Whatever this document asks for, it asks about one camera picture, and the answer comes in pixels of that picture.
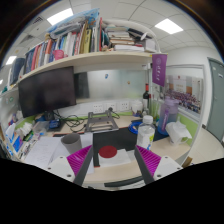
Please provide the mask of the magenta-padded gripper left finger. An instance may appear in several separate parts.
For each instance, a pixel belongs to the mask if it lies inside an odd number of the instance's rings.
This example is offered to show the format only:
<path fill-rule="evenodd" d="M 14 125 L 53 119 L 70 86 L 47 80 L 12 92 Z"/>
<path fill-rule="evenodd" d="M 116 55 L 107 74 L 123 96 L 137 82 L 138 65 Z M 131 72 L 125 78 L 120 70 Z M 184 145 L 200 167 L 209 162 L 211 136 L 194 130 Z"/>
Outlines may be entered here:
<path fill-rule="evenodd" d="M 56 176 L 82 186 L 93 158 L 93 146 L 89 145 L 67 157 L 59 156 L 46 170 Z"/>

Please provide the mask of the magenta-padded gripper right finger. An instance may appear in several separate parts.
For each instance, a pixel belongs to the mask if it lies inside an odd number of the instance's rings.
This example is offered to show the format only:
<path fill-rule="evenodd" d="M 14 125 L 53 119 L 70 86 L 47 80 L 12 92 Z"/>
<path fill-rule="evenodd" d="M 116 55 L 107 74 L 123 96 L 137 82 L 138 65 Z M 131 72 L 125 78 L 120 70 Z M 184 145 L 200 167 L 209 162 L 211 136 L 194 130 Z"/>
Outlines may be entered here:
<path fill-rule="evenodd" d="M 138 145 L 135 146 L 134 155 L 145 184 L 150 184 L 182 169 L 169 156 L 160 157 Z"/>

